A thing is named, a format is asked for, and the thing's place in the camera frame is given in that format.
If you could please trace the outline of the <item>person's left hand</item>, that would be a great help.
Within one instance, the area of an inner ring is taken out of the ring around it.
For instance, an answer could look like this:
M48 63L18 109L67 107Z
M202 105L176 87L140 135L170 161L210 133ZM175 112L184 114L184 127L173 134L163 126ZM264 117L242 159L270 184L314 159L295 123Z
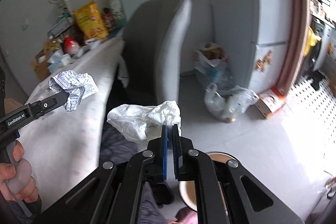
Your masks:
M17 170L13 164L1 163L1 194L6 201L16 202L24 200L27 203L36 202L39 198L39 190L33 176L28 177L28 164L24 165L26 170ZM10 190L6 182L14 179L16 186Z

